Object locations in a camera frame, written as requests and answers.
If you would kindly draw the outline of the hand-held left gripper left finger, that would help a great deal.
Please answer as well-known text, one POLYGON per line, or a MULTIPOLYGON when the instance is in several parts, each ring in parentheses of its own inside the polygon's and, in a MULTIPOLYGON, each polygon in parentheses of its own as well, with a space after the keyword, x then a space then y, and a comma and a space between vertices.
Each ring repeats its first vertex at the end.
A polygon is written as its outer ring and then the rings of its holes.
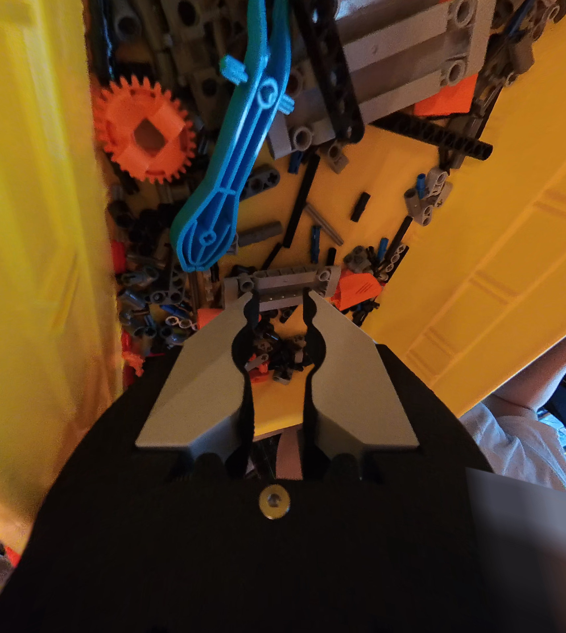
POLYGON ((255 436, 246 364, 253 355, 258 294, 247 292, 182 348, 138 438, 139 449, 175 449, 193 462, 217 455, 244 477, 255 436))

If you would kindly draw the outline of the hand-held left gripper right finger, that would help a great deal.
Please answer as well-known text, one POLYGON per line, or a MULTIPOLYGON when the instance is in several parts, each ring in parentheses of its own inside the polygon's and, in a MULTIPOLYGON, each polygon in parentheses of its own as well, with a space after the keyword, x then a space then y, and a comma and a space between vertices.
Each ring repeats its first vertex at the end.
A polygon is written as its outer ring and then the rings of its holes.
POLYGON ((374 340, 314 290, 303 292, 306 350, 313 363, 303 402, 303 476, 322 477, 351 455, 419 447, 374 340))

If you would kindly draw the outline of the grey short toy panel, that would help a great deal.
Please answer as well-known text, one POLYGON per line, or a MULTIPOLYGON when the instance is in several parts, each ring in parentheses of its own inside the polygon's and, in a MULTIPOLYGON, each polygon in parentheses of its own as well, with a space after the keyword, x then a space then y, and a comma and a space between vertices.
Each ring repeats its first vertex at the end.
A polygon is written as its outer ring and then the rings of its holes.
POLYGON ((303 303, 303 290, 309 289, 323 298, 333 297, 341 277, 338 265, 294 266, 261 270, 226 277, 222 284, 222 307, 246 293, 257 294, 261 313, 281 310, 303 303))

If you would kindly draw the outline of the pile of small toy parts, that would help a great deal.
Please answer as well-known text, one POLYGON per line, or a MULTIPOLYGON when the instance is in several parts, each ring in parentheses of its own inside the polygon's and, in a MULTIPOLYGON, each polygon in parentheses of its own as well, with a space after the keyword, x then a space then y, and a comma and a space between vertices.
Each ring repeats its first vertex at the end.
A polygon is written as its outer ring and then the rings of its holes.
MULTIPOLYGON (((178 348, 222 305, 226 277, 271 270, 293 245, 302 218, 311 219, 309 261, 334 265, 344 240, 311 203, 319 166, 342 173, 347 150, 358 145, 335 138, 315 75, 289 2, 291 70, 286 93, 294 110, 278 113, 240 195, 237 228, 227 253, 202 272, 184 272, 170 240, 170 227, 200 185, 213 155, 235 85, 219 70, 227 54, 243 61, 247 49, 248 1, 83 1, 86 44, 94 93, 122 76, 147 76, 172 92, 196 132, 196 154, 179 178, 165 183, 137 180, 105 155, 114 182, 106 215, 130 376, 142 375, 146 347, 178 348)), ((467 158, 484 162, 493 146, 483 131, 502 91, 534 65, 534 48, 550 24, 566 16, 566 1, 496 1, 485 62, 478 72, 468 113, 447 117, 414 115, 414 105, 371 124, 367 130, 408 138, 436 150, 437 163, 412 178, 403 195, 404 215, 393 236, 376 248, 341 253, 340 267, 370 272, 383 288, 406 257, 404 237, 414 226, 430 226, 453 191, 452 176, 467 158)), ((361 326, 379 308, 379 296, 342 310, 361 326)))

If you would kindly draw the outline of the yellow plastic bin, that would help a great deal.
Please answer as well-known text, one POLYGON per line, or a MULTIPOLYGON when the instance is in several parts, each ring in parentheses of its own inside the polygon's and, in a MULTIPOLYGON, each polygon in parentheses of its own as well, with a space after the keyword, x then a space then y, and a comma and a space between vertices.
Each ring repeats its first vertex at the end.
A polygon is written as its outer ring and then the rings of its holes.
MULTIPOLYGON (((0 1, 0 542, 121 392, 81 1, 0 1)), ((364 330, 456 415, 566 335, 566 17, 364 330)))

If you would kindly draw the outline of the blue toy tool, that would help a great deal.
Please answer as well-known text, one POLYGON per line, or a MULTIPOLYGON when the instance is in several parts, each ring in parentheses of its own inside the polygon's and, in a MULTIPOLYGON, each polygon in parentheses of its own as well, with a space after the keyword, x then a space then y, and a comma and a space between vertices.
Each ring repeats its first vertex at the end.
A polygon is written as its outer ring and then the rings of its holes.
POLYGON ((286 93, 291 70, 289 2, 274 1, 268 32, 265 1, 247 3, 243 61, 227 54, 221 74, 235 85, 208 169, 177 213, 170 240, 184 272, 202 272, 230 249, 240 195, 278 113, 290 114, 286 93))

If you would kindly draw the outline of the person's right forearm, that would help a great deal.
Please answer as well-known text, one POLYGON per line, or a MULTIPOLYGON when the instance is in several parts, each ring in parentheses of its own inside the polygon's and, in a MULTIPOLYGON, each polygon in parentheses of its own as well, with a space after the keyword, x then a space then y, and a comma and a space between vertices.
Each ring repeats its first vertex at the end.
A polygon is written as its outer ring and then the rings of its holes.
POLYGON ((504 383, 488 398, 494 415, 535 418, 566 374, 566 337, 504 383))

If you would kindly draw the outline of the person's leg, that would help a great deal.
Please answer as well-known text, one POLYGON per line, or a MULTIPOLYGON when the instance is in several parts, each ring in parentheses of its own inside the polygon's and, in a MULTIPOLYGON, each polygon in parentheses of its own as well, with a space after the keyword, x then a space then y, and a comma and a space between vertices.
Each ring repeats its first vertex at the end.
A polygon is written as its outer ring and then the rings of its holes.
POLYGON ((279 480, 303 479, 297 428, 287 428, 280 435, 277 445, 275 475, 279 480))

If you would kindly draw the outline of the orange curved toy panel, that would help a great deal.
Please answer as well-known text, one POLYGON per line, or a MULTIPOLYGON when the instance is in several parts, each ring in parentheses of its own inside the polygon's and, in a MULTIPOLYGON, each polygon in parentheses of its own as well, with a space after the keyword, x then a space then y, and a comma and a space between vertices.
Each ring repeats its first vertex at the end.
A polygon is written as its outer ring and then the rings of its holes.
POLYGON ((368 299, 374 299, 382 292, 383 285, 370 272, 354 273, 342 271, 332 304, 339 310, 346 310, 368 299))

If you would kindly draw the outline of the orange toy gear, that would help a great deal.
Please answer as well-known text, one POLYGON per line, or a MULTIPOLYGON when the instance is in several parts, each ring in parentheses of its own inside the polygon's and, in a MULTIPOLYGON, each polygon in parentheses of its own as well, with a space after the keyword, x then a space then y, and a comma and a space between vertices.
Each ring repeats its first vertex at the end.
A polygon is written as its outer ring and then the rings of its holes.
POLYGON ((147 76, 122 76, 94 93, 96 138, 121 170, 153 183, 179 179, 196 154, 193 121, 182 103, 147 76))

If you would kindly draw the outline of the orange toy wedge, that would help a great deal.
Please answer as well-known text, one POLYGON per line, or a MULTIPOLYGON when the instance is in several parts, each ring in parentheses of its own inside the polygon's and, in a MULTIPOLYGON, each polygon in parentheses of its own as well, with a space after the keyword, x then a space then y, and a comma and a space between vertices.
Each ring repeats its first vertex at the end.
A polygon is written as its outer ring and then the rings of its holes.
POLYGON ((478 74, 464 78, 456 85, 447 85, 437 94, 414 104, 414 115, 420 117, 447 117, 468 113, 472 106, 478 74))

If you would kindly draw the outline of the black long toy beam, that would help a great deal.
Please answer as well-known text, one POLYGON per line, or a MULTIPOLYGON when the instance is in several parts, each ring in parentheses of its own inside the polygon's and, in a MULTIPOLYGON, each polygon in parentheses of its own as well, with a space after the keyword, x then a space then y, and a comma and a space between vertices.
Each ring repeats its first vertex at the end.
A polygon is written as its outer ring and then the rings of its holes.
POLYGON ((356 144, 364 133, 358 100, 335 20, 335 1, 291 1, 337 140, 356 144))

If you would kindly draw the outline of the grey long toy panel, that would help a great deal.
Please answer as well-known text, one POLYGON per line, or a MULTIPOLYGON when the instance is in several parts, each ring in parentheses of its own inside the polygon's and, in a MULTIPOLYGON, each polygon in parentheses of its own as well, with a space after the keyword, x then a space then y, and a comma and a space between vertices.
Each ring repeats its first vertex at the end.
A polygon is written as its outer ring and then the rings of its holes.
POLYGON ((363 122, 477 75, 496 1, 341 1, 336 25, 363 122))

